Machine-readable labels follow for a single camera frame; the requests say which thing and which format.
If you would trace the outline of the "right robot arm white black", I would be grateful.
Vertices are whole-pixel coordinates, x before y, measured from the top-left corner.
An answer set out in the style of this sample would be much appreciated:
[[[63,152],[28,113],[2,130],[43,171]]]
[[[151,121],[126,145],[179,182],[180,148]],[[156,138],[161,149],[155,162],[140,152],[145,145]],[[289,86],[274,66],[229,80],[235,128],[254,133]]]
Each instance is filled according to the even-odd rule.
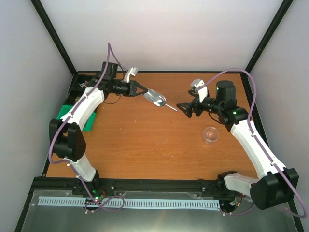
[[[230,132],[251,160],[257,178],[243,176],[236,171],[218,175],[217,188],[220,192],[235,191],[249,197],[261,210],[268,209],[294,198],[291,187],[296,187],[299,175],[294,168],[286,168],[280,162],[255,128],[248,120],[248,112],[237,105],[236,87],[231,81],[218,81],[216,96],[209,96],[209,91],[201,79],[191,83],[188,91],[194,99],[190,103],[179,103],[177,107],[188,118],[193,114],[215,113],[219,122]]]

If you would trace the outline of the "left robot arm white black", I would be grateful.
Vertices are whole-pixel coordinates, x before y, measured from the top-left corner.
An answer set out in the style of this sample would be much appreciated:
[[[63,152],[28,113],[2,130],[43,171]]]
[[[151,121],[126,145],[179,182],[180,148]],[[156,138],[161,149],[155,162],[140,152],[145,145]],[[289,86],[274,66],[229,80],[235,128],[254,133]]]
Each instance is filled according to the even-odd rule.
[[[84,190],[92,195],[99,192],[100,182],[96,180],[96,169],[85,154],[82,131],[87,120],[109,94],[135,97],[147,93],[147,88],[130,79],[137,74],[138,68],[128,69],[123,79],[117,79],[116,63],[104,62],[102,66],[100,78],[94,77],[88,82],[75,105],[60,119],[52,119],[49,123],[50,163],[53,162],[52,155],[56,154],[61,162],[66,162],[75,171],[77,178],[84,181]]]

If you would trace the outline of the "black lollipop bin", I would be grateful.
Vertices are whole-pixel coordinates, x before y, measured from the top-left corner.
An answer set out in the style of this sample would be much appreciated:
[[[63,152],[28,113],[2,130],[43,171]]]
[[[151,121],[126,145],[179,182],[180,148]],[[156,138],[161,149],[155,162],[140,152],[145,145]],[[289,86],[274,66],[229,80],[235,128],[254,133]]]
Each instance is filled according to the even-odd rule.
[[[72,90],[83,90],[87,87],[88,82],[90,82],[94,76],[91,75],[78,75],[72,84]]]

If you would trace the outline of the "black popsicle candy bin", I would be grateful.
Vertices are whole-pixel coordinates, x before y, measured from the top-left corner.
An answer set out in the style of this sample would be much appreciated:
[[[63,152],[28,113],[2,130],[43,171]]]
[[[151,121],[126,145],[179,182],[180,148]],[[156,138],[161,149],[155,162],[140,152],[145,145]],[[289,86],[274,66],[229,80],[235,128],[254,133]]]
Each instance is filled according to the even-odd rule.
[[[83,94],[83,91],[72,90],[69,93],[69,95],[68,95],[68,97],[67,97],[67,99],[65,101],[65,104],[66,105],[71,105],[71,106],[75,105],[75,103],[80,99],[82,94]]]

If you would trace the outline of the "metal scoop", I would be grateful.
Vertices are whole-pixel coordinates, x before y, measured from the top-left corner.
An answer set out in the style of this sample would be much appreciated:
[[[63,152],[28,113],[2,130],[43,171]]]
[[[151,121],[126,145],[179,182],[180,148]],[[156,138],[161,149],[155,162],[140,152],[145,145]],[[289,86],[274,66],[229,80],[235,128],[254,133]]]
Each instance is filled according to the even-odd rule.
[[[145,99],[147,99],[148,101],[150,101],[151,103],[153,103],[158,107],[167,106],[176,112],[178,111],[176,108],[167,104],[166,98],[162,94],[153,89],[148,89],[147,92],[143,94],[143,96]]]

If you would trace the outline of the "green plastic bin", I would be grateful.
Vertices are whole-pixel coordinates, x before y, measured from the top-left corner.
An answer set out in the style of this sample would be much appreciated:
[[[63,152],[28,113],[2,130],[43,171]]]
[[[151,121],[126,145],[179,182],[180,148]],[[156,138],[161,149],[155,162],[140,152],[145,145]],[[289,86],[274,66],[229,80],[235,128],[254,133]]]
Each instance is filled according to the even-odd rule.
[[[73,108],[72,105],[62,105],[56,119],[61,119],[69,110],[71,110]],[[88,118],[88,120],[85,122],[84,127],[83,127],[83,132],[89,132],[91,131],[92,125],[94,123],[95,117],[96,117],[96,112],[97,110],[95,110],[90,117]]]

